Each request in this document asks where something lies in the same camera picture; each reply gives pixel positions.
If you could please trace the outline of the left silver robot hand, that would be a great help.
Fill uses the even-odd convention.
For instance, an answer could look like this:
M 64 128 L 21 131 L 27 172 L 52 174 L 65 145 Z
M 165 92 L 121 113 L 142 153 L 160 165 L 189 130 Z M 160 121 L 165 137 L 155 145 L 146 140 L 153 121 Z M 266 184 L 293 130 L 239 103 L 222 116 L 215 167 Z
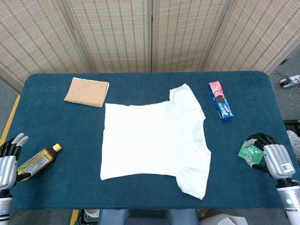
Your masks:
M 20 133 L 15 138 L 3 143 L 0 147 L 0 190 L 11 190 L 16 182 L 32 176 L 31 172 L 18 175 L 17 164 L 22 146 L 27 142 L 28 136 Z

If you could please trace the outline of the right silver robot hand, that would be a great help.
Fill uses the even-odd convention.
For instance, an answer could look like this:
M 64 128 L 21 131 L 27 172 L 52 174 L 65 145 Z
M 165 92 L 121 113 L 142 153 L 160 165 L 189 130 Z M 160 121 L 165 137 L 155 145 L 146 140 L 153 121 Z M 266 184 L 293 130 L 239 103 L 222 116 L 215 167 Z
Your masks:
M 290 179 L 296 173 L 286 147 L 279 144 L 274 137 L 263 133 L 250 135 L 243 147 L 248 148 L 251 146 L 255 146 L 262 151 L 265 161 L 265 165 L 256 164 L 250 156 L 245 155 L 245 161 L 251 168 L 268 173 L 277 180 Z

